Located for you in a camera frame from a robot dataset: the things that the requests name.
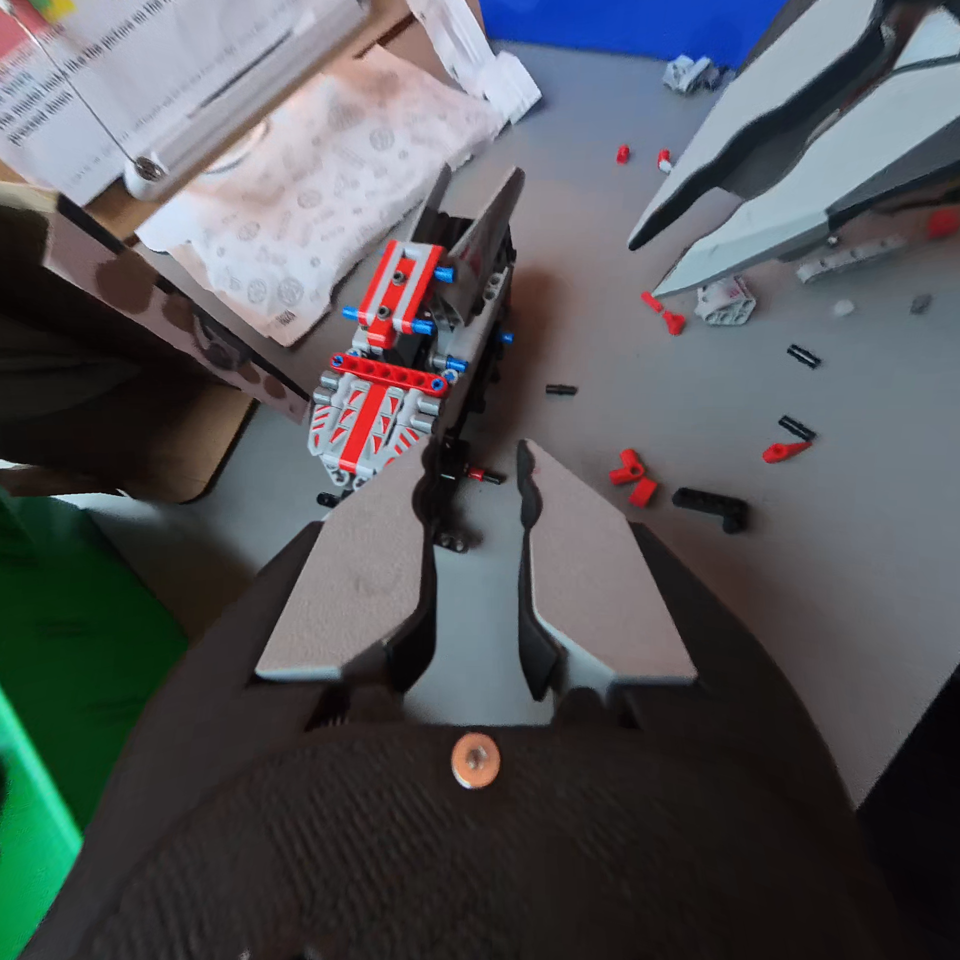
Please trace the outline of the black angled lego connector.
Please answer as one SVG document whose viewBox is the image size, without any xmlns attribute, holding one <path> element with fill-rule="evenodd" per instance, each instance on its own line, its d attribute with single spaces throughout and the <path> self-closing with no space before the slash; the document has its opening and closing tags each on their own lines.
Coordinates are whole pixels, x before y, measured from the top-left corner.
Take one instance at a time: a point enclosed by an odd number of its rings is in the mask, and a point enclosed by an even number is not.
<svg viewBox="0 0 960 960">
<path fill-rule="evenodd" d="M 722 531 L 728 535 L 745 532 L 749 527 L 749 505 L 737 497 L 681 486 L 673 493 L 671 502 L 679 509 L 718 518 Z"/>
</svg>

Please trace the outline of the printed paper bag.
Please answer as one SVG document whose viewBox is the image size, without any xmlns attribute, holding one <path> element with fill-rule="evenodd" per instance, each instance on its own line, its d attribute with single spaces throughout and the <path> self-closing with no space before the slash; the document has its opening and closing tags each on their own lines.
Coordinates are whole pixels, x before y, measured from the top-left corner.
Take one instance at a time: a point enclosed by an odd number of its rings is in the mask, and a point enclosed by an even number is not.
<svg viewBox="0 0 960 960">
<path fill-rule="evenodd" d="M 137 236 L 290 347 L 441 167 L 456 170 L 504 125 L 486 100 L 375 46 L 297 90 L 237 164 L 198 175 Z"/>
</svg>

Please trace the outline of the red grey lego vehicle model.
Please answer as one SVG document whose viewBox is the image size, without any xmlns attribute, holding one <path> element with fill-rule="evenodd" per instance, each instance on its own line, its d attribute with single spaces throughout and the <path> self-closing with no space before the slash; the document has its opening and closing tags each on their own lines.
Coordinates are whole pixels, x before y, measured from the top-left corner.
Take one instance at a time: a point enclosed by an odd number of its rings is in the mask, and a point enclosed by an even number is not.
<svg viewBox="0 0 960 960">
<path fill-rule="evenodd" d="M 473 219 L 442 210 L 451 179 L 442 165 L 408 236 L 383 246 L 359 304 L 342 307 L 354 333 L 318 380 L 307 449 L 334 488 L 317 495 L 331 510 L 419 442 L 437 442 L 434 543 L 463 554 L 476 538 L 448 518 L 453 495 L 467 478 L 503 481 L 472 462 L 461 434 L 514 341 L 510 221 L 525 172 L 512 168 Z"/>
</svg>

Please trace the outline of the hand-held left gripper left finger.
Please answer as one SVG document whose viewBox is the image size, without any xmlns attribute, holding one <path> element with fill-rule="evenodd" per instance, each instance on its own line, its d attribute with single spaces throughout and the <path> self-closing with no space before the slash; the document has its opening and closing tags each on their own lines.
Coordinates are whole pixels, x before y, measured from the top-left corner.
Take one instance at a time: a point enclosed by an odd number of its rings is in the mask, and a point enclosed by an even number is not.
<svg viewBox="0 0 960 960">
<path fill-rule="evenodd" d="M 255 666 L 275 683 L 411 690 L 436 650 L 430 500 L 438 444 L 421 439 L 333 509 Z"/>
</svg>

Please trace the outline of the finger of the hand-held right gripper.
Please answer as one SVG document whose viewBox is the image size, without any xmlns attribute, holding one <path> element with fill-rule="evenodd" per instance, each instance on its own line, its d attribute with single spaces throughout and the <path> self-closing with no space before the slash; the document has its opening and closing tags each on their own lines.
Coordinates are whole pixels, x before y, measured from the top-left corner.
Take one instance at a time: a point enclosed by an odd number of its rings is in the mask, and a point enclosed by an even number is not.
<svg viewBox="0 0 960 960">
<path fill-rule="evenodd" d="M 670 297 L 812 252 L 958 179 L 956 8 L 783 8 L 651 200 L 651 238 L 706 194 L 739 204 L 678 257 Z"/>
<path fill-rule="evenodd" d="M 637 251 L 704 195 L 742 202 L 774 186 L 813 130 L 884 60 L 884 4 L 819 1 L 799 13 L 716 99 L 641 214 Z"/>
</svg>

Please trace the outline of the green plastic bin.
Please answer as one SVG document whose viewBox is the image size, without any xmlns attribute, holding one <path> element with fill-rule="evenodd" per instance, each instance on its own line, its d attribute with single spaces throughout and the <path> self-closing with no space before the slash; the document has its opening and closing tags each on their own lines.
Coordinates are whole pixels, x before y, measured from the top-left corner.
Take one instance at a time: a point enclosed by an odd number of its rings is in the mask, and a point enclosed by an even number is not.
<svg viewBox="0 0 960 960">
<path fill-rule="evenodd" d="M 18 958 L 63 887 L 129 733 L 186 648 L 84 510 L 2 493 L 2 958 Z"/>
</svg>

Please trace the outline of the grey lego beam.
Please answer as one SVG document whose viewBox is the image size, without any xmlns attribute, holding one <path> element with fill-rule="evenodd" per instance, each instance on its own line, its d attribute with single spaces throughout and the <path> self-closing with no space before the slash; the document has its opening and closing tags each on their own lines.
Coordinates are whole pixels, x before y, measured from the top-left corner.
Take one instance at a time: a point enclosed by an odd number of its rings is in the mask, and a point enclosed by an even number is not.
<svg viewBox="0 0 960 960">
<path fill-rule="evenodd" d="M 795 270 L 801 284 L 821 282 L 822 280 L 846 272 L 858 270 L 894 257 L 908 246 L 906 237 L 899 233 L 888 234 L 871 239 L 858 246 L 840 248 L 823 256 L 801 263 Z"/>
</svg>

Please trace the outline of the white sheet on metal stand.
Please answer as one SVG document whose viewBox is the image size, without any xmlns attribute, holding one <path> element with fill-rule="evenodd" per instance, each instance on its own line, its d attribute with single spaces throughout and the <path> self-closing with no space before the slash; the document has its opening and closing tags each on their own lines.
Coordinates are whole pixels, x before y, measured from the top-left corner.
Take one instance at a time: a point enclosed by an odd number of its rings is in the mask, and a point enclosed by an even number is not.
<svg viewBox="0 0 960 960">
<path fill-rule="evenodd" d="M 358 1 L 2 2 L 1 157 L 85 206 L 152 198 L 369 18 Z"/>
</svg>

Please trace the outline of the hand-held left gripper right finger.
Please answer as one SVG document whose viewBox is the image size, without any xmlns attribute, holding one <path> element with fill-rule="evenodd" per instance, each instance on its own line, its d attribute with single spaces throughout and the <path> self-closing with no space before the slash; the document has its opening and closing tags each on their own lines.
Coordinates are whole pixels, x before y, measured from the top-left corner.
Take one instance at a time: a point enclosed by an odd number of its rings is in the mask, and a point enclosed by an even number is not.
<svg viewBox="0 0 960 960">
<path fill-rule="evenodd" d="M 516 481 L 518 654 L 534 701 L 693 685 L 697 668 L 626 516 L 527 438 Z"/>
</svg>

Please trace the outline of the small grey lego connector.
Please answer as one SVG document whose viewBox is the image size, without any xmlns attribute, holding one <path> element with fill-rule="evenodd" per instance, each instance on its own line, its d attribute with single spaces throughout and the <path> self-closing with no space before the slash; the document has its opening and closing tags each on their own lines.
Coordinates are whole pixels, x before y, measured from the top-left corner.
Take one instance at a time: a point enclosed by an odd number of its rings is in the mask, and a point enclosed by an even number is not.
<svg viewBox="0 0 960 960">
<path fill-rule="evenodd" d="M 714 62 L 709 56 L 694 59 L 680 54 L 666 64 L 662 83 L 667 90 L 690 96 L 702 90 L 719 90 L 732 73 L 732 68 Z"/>
</svg>

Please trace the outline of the grey printed lego panel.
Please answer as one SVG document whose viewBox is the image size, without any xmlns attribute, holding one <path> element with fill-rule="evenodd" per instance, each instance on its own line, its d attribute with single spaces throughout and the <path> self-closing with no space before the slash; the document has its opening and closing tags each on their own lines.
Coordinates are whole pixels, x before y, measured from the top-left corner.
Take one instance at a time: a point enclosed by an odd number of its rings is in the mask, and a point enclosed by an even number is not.
<svg viewBox="0 0 960 960">
<path fill-rule="evenodd" d="M 734 274 L 698 288 L 694 313 L 712 327 L 742 327 L 757 305 L 743 276 Z"/>
</svg>

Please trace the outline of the blue plastic bin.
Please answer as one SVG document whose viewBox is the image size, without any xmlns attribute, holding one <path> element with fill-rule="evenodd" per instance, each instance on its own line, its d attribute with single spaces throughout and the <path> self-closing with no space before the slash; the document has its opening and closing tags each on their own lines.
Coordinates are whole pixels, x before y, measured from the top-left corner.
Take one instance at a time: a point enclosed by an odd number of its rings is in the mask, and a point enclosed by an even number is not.
<svg viewBox="0 0 960 960">
<path fill-rule="evenodd" d="M 784 1 L 481 1 L 494 40 L 738 67 Z"/>
</svg>

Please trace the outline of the black lego set box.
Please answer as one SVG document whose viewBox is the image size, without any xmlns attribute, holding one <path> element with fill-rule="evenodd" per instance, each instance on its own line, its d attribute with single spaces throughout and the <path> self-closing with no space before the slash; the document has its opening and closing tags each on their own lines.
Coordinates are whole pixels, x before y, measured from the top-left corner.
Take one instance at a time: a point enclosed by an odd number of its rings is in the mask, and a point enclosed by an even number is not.
<svg viewBox="0 0 960 960">
<path fill-rule="evenodd" d="M 2 495 L 202 497 L 307 392 L 55 191 L 2 182 Z"/>
</svg>

